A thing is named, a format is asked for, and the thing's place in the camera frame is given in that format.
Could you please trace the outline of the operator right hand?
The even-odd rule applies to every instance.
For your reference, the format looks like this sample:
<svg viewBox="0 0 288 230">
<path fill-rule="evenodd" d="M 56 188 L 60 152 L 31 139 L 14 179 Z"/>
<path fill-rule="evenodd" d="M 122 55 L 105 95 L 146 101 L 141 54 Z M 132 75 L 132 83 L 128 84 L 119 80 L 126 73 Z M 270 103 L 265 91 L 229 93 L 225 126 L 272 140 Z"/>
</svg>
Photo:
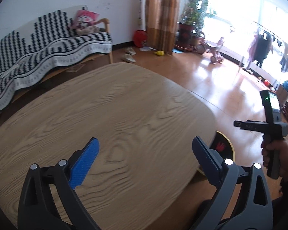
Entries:
<svg viewBox="0 0 288 230">
<path fill-rule="evenodd" d="M 263 140 L 261 144 L 262 155 L 263 155 L 263 166 L 268 167 L 270 162 L 270 152 L 279 151 L 279 176 L 287 182 L 288 181 L 288 142 L 286 140 L 274 140 L 268 143 Z"/>
</svg>

